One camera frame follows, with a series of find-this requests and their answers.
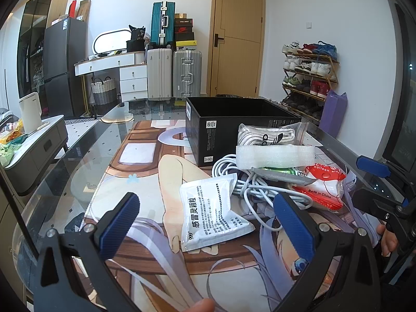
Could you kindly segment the person's right hand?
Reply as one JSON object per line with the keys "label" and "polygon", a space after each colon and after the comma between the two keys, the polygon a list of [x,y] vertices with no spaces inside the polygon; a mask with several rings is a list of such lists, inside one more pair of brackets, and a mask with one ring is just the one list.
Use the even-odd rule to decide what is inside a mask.
{"label": "person's right hand", "polygon": [[389,232],[385,225],[379,225],[376,229],[377,233],[381,235],[381,252],[384,257],[390,255],[398,247],[398,240],[396,235]]}

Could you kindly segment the person's left hand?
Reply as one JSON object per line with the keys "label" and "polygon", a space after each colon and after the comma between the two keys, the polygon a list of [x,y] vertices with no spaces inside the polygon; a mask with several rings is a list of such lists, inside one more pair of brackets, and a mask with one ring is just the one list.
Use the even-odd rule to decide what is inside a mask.
{"label": "person's left hand", "polygon": [[184,312],[214,312],[215,303],[211,299],[202,299],[195,303],[190,308],[187,308]]}

